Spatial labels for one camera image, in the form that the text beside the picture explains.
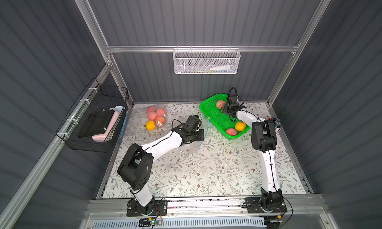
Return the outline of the orange red peach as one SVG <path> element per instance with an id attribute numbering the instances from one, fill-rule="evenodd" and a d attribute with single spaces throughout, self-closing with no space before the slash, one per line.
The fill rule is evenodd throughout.
<path id="1" fill-rule="evenodd" d="M 155 118 L 155 124 L 158 126 L 158 127 L 164 127 L 165 124 L 166 124 L 166 119 L 165 117 L 163 116 L 157 116 Z"/>

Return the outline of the clear zip-top bag blue zipper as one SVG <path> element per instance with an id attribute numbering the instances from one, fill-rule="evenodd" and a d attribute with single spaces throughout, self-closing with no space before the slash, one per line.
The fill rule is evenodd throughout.
<path id="1" fill-rule="evenodd" d="M 147 118 L 146 110 L 152 106 L 154 106 L 156 110 L 160 108 L 165 109 L 166 124 L 164 127 L 158 127 L 156 125 L 155 130 L 148 131 L 146 129 L 146 122 L 148 122 L 149 119 Z M 169 131 L 167 115 L 168 113 L 167 113 L 165 104 L 134 104 L 133 108 L 127 111 L 127 115 L 123 122 L 122 130 L 119 135 L 119 138 L 122 139 L 124 137 L 129 137 L 129 136 L 140 136 L 140 137 L 151 137 L 154 135 L 162 136 Z"/>

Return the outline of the pink peach with leaf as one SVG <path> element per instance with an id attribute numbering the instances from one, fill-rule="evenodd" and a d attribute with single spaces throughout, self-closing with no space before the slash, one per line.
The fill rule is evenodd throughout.
<path id="1" fill-rule="evenodd" d="M 157 113 L 155 111 L 151 111 L 151 112 L 148 112 L 147 113 L 147 118 L 150 120 L 150 121 L 154 121 L 156 118 L 157 118 Z"/>

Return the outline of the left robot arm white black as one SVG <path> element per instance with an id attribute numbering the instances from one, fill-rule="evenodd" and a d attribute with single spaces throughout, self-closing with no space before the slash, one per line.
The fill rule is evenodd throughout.
<path id="1" fill-rule="evenodd" d="M 169 151 L 194 142 L 202 142 L 204 138 L 204 129 L 181 124 L 151 143 L 134 143 L 128 148 L 117 174 L 129 185 L 130 192 L 142 209 L 152 210 L 154 207 L 155 197 L 148 186 L 153 163 Z"/>

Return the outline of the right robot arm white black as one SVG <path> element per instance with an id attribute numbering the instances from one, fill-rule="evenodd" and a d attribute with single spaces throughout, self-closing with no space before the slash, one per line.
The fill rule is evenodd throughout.
<path id="1" fill-rule="evenodd" d="M 272 212 L 284 203 L 283 193 L 277 180 L 275 124 L 272 119 L 260 118 L 246 110 L 244 104 L 238 103 L 238 100 L 237 96 L 227 97 L 227 103 L 223 106 L 222 113 L 228 115 L 230 120 L 239 120 L 251 127 L 251 144 L 258 152 L 262 170 L 259 204 L 264 212 Z"/>

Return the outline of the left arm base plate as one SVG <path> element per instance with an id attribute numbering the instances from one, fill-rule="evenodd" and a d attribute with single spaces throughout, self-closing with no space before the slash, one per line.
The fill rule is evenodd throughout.
<path id="1" fill-rule="evenodd" d="M 166 216 L 168 209 L 168 200 L 151 200 L 145 207 L 140 205 L 137 200 L 131 199 L 127 203 L 127 217 L 154 217 Z"/>

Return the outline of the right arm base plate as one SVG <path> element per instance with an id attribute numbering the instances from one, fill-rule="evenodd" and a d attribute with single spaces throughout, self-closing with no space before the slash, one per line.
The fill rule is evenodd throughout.
<path id="1" fill-rule="evenodd" d="M 247 197 L 241 205 L 249 214 L 253 213 L 279 213 L 287 212 L 287 207 L 283 199 L 266 199 L 263 197 Z"/>

